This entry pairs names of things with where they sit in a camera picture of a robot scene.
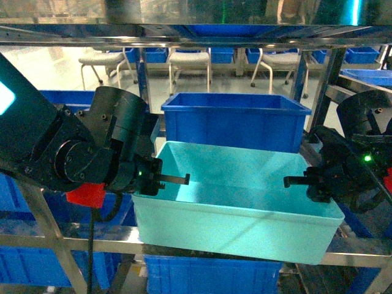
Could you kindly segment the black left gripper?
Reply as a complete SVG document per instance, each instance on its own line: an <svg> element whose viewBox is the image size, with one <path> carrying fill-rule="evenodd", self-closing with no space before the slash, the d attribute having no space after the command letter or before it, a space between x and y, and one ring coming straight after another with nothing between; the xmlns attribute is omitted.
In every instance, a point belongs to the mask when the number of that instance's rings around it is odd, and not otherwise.
<svg viewBox="0 0 392 294"><path fill-rule="evenodd" d="M189 185L190 174L186 173L185 177L160 175L162 167L161 159L134 154L131 161L119 163L115 177L107 184L107 190L156 196L160 189L164 189L161 181Z"/></svg>

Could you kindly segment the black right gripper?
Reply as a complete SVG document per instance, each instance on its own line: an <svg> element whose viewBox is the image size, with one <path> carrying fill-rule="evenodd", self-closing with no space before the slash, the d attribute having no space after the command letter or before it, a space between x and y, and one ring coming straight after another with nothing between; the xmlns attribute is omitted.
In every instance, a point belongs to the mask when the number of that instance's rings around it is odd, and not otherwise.
<svg viewBox="0 0 392 294"><path fill-rule="evenodd" d="M372 179L365 168L359 147L334 129L317 126L308 139L322 143L321 162L309 167L304 176L284 177L284 187L309 186L307 196L314 202L356 204L361 194L372 190Z"/></svg>

